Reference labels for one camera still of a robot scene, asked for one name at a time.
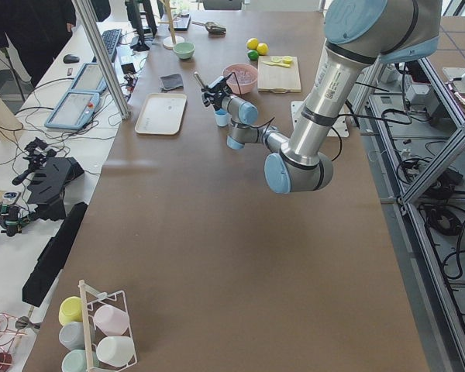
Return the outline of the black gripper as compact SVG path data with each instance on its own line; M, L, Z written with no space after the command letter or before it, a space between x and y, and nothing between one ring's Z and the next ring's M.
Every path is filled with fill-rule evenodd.
M222 108L223 99L233 93L228 86L228 78L229 76L219 76L211 84L201 88L201 99L205 107L212 106L215 111Z

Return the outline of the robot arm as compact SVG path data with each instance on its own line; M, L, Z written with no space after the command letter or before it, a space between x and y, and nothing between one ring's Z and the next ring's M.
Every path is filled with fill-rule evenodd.
M226 77L199 82L204 106L230 114L227 144L234 150L263 143L264 174L278 194L314 191L332 179L332 161L320 148L357 82L379 60L404 63L433 54L439 43L440 1L334 1L325 15L327 61L320 66L291 136L256 127L255 105L234 95Z

